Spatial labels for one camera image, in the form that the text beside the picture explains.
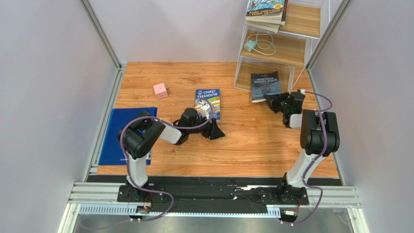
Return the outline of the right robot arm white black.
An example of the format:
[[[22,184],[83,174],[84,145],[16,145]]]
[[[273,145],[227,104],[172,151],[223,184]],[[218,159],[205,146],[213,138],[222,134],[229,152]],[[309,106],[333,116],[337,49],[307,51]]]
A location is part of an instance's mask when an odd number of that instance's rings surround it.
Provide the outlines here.
[[[308,179],[317,165],[336,152],[340,146],[336,114],[330,108],[303,109],[308,91],[305,89],[277,95],[264,95],[265,102],[275,113],[282,113],[282,123],[290,129],[300,130],[301,153],[294,166],[284,175],[282,192],[308,187]]]

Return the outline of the nineteen eighty-four book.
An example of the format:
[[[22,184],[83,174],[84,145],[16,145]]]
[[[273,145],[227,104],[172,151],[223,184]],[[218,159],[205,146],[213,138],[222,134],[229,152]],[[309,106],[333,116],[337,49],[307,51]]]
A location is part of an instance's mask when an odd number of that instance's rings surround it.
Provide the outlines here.
[[[251,102],[265,101],[264,95],[281,94],[278,72],[251,74]]]

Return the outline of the blue 91-storey treehouse book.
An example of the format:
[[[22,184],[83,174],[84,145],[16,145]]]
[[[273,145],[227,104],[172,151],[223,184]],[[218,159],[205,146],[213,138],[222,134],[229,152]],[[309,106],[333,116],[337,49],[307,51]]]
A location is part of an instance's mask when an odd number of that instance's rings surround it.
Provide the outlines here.
[[[221,93],[219,89],[196,89],[195,90],[195,109],[200,100],[208,101],[211,108],[209,116],[221,122]]]

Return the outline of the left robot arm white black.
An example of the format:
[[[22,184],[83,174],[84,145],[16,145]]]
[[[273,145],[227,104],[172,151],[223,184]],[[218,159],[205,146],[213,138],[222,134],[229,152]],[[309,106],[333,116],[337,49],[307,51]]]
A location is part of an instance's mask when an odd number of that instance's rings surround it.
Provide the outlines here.
[[[126,159],[127,184],[143,189],[148,181],[146,156],[157,140],[179,146],[191,134],[201,134],[209,140],[225,136],[212,114],[200,115],[194,108],[185,109],[174,123],[165,122],[146,111],[136,115],[117,134],[117,141]]]

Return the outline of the black 169-storey treehouse book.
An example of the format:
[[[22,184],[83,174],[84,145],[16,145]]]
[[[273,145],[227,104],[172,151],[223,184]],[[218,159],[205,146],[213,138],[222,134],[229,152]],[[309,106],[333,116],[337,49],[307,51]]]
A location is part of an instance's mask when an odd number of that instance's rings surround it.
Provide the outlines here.
[[[250,0],[246,17],[249,20],[281,20],[286,4],[286,0]]]

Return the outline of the orange 78-storey treehouse book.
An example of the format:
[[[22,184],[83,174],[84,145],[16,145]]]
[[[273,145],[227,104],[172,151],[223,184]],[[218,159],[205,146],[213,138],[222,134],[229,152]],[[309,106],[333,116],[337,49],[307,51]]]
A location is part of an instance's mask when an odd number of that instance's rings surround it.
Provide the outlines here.
[[[245,21],[245,25],[256,27],[256,28],[274,32],[274,33],[277,33],[280,28],[280,24],[265,23],[265,22]]]

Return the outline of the three days to see book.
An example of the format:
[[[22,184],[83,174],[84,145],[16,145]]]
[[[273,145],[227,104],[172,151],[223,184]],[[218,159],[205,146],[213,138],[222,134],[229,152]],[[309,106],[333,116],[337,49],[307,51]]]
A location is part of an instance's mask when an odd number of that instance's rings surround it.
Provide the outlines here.
[[[284,25],[288,0],[250,0],[246,10],[246,21]]]

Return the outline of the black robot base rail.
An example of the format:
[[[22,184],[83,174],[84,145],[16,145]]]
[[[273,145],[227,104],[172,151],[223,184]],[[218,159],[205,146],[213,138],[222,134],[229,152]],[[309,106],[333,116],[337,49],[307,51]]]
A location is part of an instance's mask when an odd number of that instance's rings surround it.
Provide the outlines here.
[[[300,207],[309,205],[304,187],[285,178],[150,176],[141,189],[126,182],[118,202],[138,203],[135,212],[169,214],[265,214],[281,206],[277,217],[295,221]]]

